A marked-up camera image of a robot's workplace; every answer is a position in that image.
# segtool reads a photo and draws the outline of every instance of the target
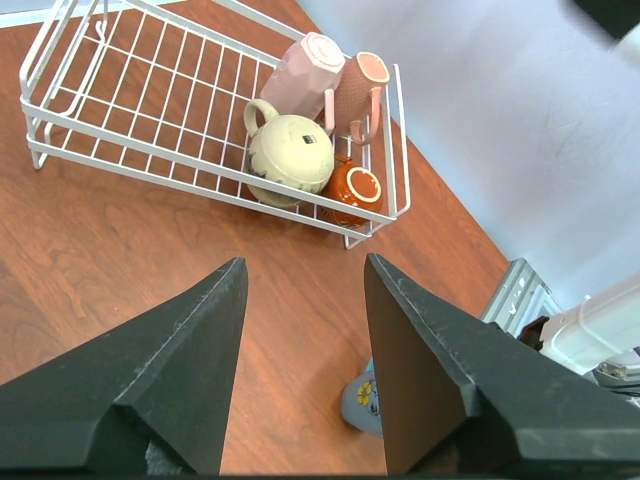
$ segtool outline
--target pink mug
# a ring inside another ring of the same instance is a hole
[[[307,33],[286,51],[260,98],[280,115],[314,119],[324,109],[325,132],[330,134],[334,90],[344,64],[344,55],[333,40],[319,33]]]
[[[360,52],[349,59],[335,91],[335,132],[350,133],[356,145],[369,144],[378,132],[380,96],[387,83],[389,71],[376,54]],[[367,115],[371,115],[371,125],[365,138],[362,123]]]

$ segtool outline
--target wire shelf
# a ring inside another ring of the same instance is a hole
[[[117,13],[109,14],[107,3],[93,0],[74,22],[77,0],[57,0],[27,54],[21,102],[36,169],[49,156],[71,160],[329,230],[344,235],[347,248],[409,209],[397,65],[382,99],[381,148],[333,138],[336,151],[374,171],[385,187],[385,210],[372,213],[245,172],[249,139],[242,112],[277,65],[276,57],[143,0],[118,3]],[[218,3],[292,40],[302,38],[236,0]],[[395,145],[390,95],[398,110]],[[302,202],[285,209],[265,205],[246,185]],[[321,207],[368,222],[357,229],[335,225],[323,218]]]

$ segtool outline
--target teapot handle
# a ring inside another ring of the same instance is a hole
[[[247,129],[247,132],[249,132],[249,137],[252,138],[259,130],[258,122],[256,121],[258,110],[264,116],[265,122],[268,122],[279,115],[273,105],[259,98],[253,99],[247,103],[247,106],[244,107],[244,126]]]

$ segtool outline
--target wood grain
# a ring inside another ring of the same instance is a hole
[[[300,30],[315,30],[293,0],[250,4]],[[169,9],[273,55],[291,43],[209,0]],[[136,15],[122,15],[123,31],[135,31]],[[141,55],[155,47],[158,27],[150,22],[147,28],[151,33],[136,46]],[[500,252],[411,144],[411,210],[351,251],[335,234],[60,159],[49,159],[36,172],[24,140],[18,69],[37,29],[0,31],[5,47],[0,72],[0,383],[166,300],[241,255],[248,261],[250,294],[223,472],[383,472],[381,440],[359,434],[340,417],[342,388],[370,355],[362,284],[366,254],[383,254],[429,290],[479,315],[506,269]],[[168,32],[168,38],[174,34]],[[130,41],[117,39],[123,48]],[[82,62],[91,53],[90,46],[83,47],[65,84],[79,81]],[[175,58],[161,61],[170,64]],[[114,68],[105,69],[92,93],[105,93],[118,80],[115,66],[123,58],[114,55],[105,62]],[[191,56],[182,62],[181,68],[193,68]],[[203,62],[202,78],[215,71],[210,63]],[[132,89],[144,83],[147,71],[143,64],[132,65],[130,97],[121,103],[135,103]],[[230,81],[224,76],[232,73],[223,72],[221,82]],[[167,82],[166,75],[153,75],[144,106],[150,115],[162,106]],[[261,74],[260,82],[267,76]],[[244,76],[239,88],[251,88]],[[173,121],[181,119],[183,93],[168,109]],[[64,108],[69,100],[61,93],[52,107]],[[206,106],[201,102],[193,109],[193,128],[206,121]],[[104,106],[88,106],[82,119],[100,121],[104,113]],[[211,128],[223,120],[212,118]],[[110,121],[114,130],[130,125],[124,114]],[[157,127],[144,123],[135,126],[141,139]],[[235,129],[234,120],[231,135],[242,138]],[[54,142],[63,134],[54,129]],[[159,141],[175,148],[175,135],[166,129]],[[78,135],[70,145],[90,152],[92,143]],[[179,147],[184,153],[193,148],[189,140]],[[218,153],[215,145],[207,148],[205,155]],[[104,144],[96,155],[111,158],[120,151]],[[227,158],[237,161],[233,155]],[[146,155],[131,154],[126,161],[133,165],[146,161]],[[154,160],[153,168],[166,167]]]

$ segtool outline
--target white wall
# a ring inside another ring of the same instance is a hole
[[[51,7],[53,2],[54,0],[2,0],[0,1],[0,14],[41,10]]]
[[[561,306],[640,269],[640,69],[565,3],[298,1],[399,64],[413,142]]]

